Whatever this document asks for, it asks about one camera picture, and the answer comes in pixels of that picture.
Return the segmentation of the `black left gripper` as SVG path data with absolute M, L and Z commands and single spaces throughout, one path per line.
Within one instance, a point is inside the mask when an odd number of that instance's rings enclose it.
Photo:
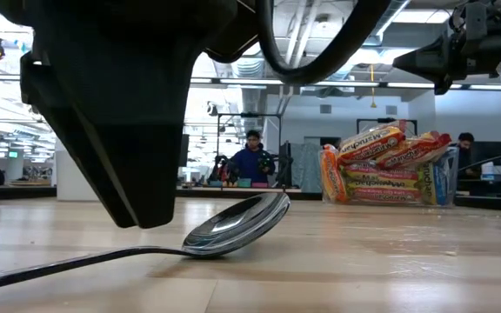
M 237 0 L 0 0 L 34 30 L 24 94 L 115 224 L 173 217 L 190 76 Z

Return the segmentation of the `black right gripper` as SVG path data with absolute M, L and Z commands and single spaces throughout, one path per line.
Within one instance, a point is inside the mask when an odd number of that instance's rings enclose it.
M 452 15 L 454 26 L 450 61 L 456 79 L 471 75 L 496 77 L 501 62 L 501 0 L 466 0 Z M 420 77 L 440 77 L 434 94 L 444 95 L 453 84 L 448 70 L 450 40 L 441 35 L 433 43 L 396 57 L 392 66 Z

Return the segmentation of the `long ceiling light bar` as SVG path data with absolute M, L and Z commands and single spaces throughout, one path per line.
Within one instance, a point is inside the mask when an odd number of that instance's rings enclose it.
M 15 74 L 0 74 L 0 81 L 19 81 L 20 76 Z M 279 86 L 283 83 L 277 79 L 265 78 L 207 78 L 193 77 L 191 84 L 197 85 L 265 85 Z M 342 88 L 386 88 L 386 89 L 415 89 L 430 90 L 434 88 L 433 83 L 403 83 L 403 82 L 374 82 L 374 81 L 321 81 L 314 83 L 317 87 L 342 87 Z M 450 90 L 472 90 L 472 91 L 501 91 L 501 84 L 468 84 L 453 83 Z

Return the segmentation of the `black computer monitor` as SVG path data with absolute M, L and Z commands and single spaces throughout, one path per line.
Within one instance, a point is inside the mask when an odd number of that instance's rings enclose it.
M 185 167 L 188 163 L 190 136 L 183 134 L 181 139 L 181 150 L 179 158 L 179 167 Z

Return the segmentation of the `white plastic bin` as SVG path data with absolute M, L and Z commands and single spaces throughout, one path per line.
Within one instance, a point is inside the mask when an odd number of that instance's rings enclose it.
M 98 198 L 66 150 L 56 152 L 57 200 L 97 202 Z

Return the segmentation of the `black desk monitor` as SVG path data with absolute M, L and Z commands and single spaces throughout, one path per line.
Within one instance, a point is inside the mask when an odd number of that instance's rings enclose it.
M 471 160 L 474 163 L 499 156 L 501 156 L 501 142 L 476 141 L 471 146 Z

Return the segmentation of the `background work table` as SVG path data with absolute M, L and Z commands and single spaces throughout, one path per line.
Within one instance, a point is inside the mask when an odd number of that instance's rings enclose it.
M 176 197 L 243 199 L 263 193 L 286 193 L 291 200 L 320 201 L 321 193 L 302 192 L 300 189 L 194 187 L 177 188 Z

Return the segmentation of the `orange ramen packet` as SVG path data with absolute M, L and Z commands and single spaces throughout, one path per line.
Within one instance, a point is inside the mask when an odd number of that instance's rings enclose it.
M 344 179 L 337 164 L 337 150 L 326 144 L 319 153 L 320 173 L 324 198 L 333 203 L 349 201 Z

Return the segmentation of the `grey partition panel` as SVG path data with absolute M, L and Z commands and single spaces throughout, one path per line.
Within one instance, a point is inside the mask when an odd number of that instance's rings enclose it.
M 321 193 L 321 174 L 319 151 L 321 147 L 314 143 L 292 143 L 291 179 L 303 193 Z

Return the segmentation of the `dark-handled metal spoon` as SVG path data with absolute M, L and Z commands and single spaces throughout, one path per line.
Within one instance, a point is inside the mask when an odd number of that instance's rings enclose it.
M 265 235 L 283 219 L 290 206 L 291 200 L 285 193 L 259 194 L 231 205 L 197 226 L 187 234 L 178 249 L 133 246 L 0 272 L 0 288 L 129 256 L 165 254 L 196 259 L 218 258 Z

